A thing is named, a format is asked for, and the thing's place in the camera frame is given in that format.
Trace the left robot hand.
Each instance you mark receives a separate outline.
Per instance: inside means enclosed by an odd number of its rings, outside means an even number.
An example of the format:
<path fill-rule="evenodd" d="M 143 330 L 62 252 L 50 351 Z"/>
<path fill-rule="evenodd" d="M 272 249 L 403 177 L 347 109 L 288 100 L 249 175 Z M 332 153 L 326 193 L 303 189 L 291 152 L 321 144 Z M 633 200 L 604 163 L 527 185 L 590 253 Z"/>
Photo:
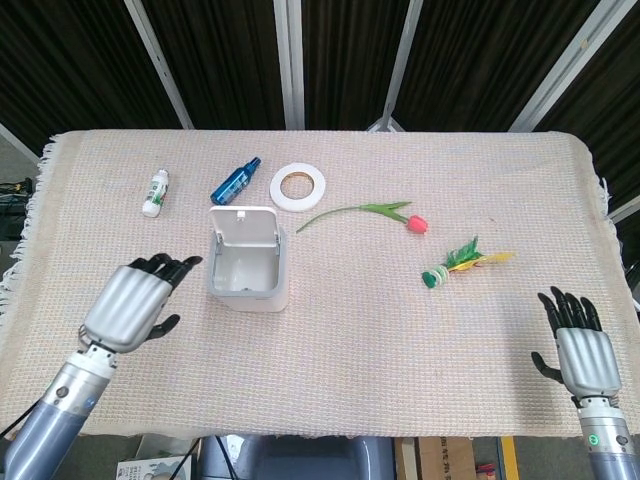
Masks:
<path fill-rule="evenodd" d="M 79 328 L 79 341 L 122 354 L 164 337 L 178 325 L 180 316 L 157 319 L 173 291 L 201 262 L 200 256 L 177 260 L 158 253 L 118 267 Z"/>

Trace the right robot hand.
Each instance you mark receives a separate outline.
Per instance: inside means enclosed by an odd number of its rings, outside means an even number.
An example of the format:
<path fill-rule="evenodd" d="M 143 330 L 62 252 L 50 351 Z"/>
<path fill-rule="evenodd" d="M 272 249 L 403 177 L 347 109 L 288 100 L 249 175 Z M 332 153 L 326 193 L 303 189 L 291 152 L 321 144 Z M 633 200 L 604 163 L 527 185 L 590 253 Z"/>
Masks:
<path fill-rule="evenodd" d="M 613 398 L 622 388 L 618 363 L 598 311 L 586 297 L 578 298 L 556 286 L 540 292 L 556 346 L 558 366 L 548 365 L 533 351 L 531 360 L 545 378 L 563 385 L 576 402 L 585 398 Z"/>

